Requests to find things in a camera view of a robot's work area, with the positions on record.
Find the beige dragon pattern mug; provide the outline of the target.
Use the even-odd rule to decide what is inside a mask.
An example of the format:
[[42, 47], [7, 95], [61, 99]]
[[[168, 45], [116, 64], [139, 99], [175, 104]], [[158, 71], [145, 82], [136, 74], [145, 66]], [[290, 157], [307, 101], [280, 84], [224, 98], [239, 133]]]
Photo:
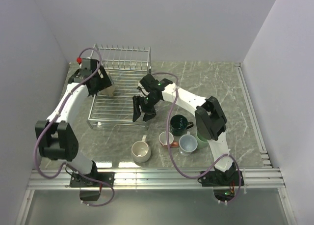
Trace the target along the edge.
[[113, 97], [114, 96], [114, 91], [115, 91], [115, 85], [111, 85], [109, 87], [106, 87], [105, 89], [100, 91], [100, 94]]

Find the silver wire dish rack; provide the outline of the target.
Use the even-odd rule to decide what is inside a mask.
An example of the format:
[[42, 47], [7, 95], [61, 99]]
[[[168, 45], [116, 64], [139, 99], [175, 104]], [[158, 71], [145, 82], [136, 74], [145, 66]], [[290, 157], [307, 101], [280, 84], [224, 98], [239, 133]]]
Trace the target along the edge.
[[113, 96], [99, 92], [93, 97], [87, 123], [93, 128], [114, 125], [140, 126], [141, 119], [132, 121], [132, 97], [138, 95], [139, 81], [151, 72], [151, 48], [94, 45], [102, 55], [102, 66], [113, 80]]

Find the dark green mug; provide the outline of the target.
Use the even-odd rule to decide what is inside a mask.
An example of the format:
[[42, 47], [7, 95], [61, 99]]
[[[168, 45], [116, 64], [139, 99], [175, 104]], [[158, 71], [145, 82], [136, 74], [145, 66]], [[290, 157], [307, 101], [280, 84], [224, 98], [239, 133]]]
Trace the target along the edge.
[[170, 131], [177, 137], [186, 134], [188, 129], [193, 126], [194, 123], [192, 121], [188, 121], [187, 118], [181, 114], [174, 115], [170, 119]]

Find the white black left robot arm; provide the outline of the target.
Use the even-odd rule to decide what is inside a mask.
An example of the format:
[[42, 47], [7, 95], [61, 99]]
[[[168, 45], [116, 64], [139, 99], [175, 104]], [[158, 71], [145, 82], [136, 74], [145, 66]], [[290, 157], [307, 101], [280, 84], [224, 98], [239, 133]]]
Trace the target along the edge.
[[99, 181], [94, 161], [79, 152], [79, 142], [72, 124], [84, 100], [113, 86], [100, 61], [78, 58], [79, 69], [68, 79], [66, 91], [52, 114], [35, 125], [36, 152], [41, 157], [60, 161], [82, 174], [82, 182], [93, 187]]

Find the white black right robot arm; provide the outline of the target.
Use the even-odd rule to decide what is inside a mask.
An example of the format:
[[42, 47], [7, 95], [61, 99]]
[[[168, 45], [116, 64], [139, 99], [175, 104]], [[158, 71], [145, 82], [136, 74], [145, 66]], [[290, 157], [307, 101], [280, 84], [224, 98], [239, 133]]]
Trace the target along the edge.
[[160, 101], [173, 103], [195, 117], [197, 132], [204, 137], [210, 146], [216, 171], [216, 180], [220, 185], [228, 185], [233, 180], [236, 164], [229, 157], [229, 148], [226, 141], [226, 116], [218, 102], [198, 96], [178, 87], [168, 79], [158, 81], [152, 75], [146, 75], [137, 86], [139, 94], [133, 100], [133, 122], [142, 114], [143, 121], [147, 122], [156, 116], [155, 105]]

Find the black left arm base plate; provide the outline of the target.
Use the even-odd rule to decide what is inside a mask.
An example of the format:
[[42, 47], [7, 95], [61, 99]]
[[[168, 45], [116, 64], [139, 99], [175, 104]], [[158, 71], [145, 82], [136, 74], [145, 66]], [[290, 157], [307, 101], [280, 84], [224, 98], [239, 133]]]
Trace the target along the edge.
[[[113, 186], [114, 172], [98, 172], [95, 175], [86, 175], [86, 176], [94, 180], [105, 182], [109, 184], [110, 186]], [[91, 181], [90, 179], [86, 179], [85, 177], [73, 172], [71, 175], [69, 186], [71, 188], [100, 187], [100, 183]]]

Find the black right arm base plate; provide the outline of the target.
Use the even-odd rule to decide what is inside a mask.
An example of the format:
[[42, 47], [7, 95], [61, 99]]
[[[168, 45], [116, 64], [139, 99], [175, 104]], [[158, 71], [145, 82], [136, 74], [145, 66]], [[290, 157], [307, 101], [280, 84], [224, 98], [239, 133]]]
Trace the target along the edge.
[[198, 182], [202, 187], [229, 187], [244, 186], [242, 172], [238, 174], [238, 170], [231, 173], [221, 172], [219, 170], [209, 171], [206, 175], [198, 178]]

